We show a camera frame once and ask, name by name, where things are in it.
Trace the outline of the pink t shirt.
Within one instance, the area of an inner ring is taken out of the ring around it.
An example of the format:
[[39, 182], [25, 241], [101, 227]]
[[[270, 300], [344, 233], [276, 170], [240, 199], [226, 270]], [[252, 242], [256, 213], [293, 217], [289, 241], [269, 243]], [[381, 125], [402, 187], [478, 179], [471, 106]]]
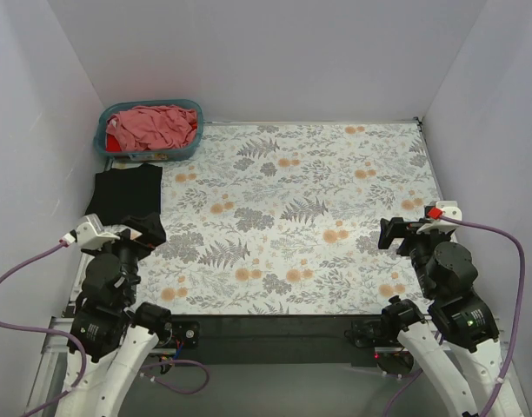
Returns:
[[197, 127], [195, 109], [139, 105], [112, 115], [104, 139], [107, 134], [113, 135], [122, 152], [182, 149], [193, 142]]

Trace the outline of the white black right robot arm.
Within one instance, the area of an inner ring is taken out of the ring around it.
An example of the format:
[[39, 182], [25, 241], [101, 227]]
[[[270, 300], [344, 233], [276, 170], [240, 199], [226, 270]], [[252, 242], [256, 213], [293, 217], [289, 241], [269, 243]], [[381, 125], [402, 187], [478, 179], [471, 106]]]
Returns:
[[452, 240], [461, 223], [458, 209], [446, 214], [436, 207], [416, 222], [381, 220], [378, 248], [401, 240], [396, 252], [411, 260], [431, 302], [422, 314], [413, 301], [390, 298], [381, 313], [382, 337], [413, 355], [449, 415], [521, 416], [508, 377], [512, 354], [502, 352], [495, 318], [474, 290], [471, 253]]

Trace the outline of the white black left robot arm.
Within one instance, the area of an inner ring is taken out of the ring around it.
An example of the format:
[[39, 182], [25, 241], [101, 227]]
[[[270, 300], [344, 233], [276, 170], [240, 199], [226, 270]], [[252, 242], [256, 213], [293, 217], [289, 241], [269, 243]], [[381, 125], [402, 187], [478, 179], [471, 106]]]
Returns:
[[166, 241], [160, 216], [120, 223], [112, 233], [86, 215], [69, 238], [91, 259], [75, 300], [58, 416], [118, 415], [145, 358], [172, 339], [169, 310], [136, 304], [138, 263]]

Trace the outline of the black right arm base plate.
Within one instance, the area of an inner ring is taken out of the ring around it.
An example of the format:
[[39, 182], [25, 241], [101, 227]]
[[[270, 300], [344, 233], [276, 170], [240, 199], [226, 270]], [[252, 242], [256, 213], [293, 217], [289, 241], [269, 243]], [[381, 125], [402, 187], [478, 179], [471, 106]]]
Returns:
[[357, 348], [374, 348], [387, 341], [381, 322], [376, 320], [352, 321], [344, 337]]

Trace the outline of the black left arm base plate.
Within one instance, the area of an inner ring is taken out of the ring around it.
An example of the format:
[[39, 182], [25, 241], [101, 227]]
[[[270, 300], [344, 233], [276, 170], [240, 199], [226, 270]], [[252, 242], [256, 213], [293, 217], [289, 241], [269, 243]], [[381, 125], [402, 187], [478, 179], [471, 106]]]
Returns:
[[200, 330], [198, 321], [167, 322], [156, 346], [165, 349], [195, 349], [199, 344]]

